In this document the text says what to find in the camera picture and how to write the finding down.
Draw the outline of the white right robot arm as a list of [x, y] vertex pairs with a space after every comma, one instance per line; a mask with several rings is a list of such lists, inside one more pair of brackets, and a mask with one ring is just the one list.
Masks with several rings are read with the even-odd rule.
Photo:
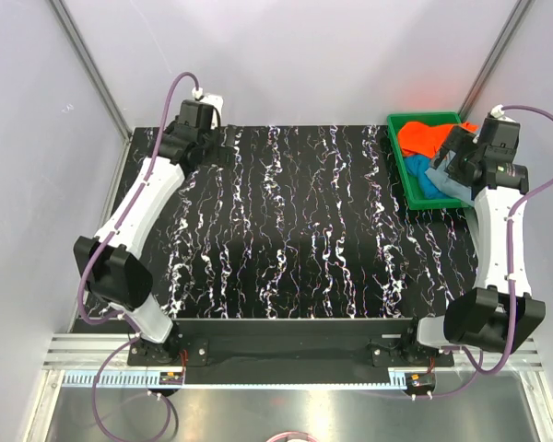
[[414, 319], [399, 353], [420, 365], [447, 347], [476, 348], [507, 359], [541, 324], [546, 305], [532, 297], [523, 242], [528, 169], [514, 162], [520, 125], [488, 115], [479, 134], [457, 125], [432, 158], [428, 172], [470, 200], [477, 217], [477, 275], [473, 287], [452, 301], [444, 315]]

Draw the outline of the orange t shirt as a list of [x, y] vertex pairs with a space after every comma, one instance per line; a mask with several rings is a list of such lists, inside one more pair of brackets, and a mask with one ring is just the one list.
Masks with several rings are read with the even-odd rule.
[[421, 155], [433, 158], [454, 127], [461, 127], [470, 133], [475, 133], [478, 129], [478, 126], [471, 122], [447, 123], [437, 126], [429, 126], [423, 122], [406, 123], [397, 134], [402, 156]]

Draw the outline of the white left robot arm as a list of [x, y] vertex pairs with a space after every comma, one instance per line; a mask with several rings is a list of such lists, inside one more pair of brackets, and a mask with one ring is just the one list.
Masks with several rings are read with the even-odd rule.
[[223, 104], [214, 94], [184, 100], [110, 219], [74, 245], [78, 293], [107, 303], [134, 330], [134, 351], [162, 365], [181, 362], [185, 352], [179, 327], [154, 298], [153, 276], [140, 257], [162, 209], [186, 179], [201, 166], [227, 160], [220, 142]]

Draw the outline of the grey-blue t shirt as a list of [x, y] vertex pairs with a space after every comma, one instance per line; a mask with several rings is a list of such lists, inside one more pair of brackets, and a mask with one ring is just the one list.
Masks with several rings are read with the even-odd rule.
[[425, 172], [432, 184], [442, 193], [473, 207], [471, 189], [449, 177], [445, 170], [428, 168]]

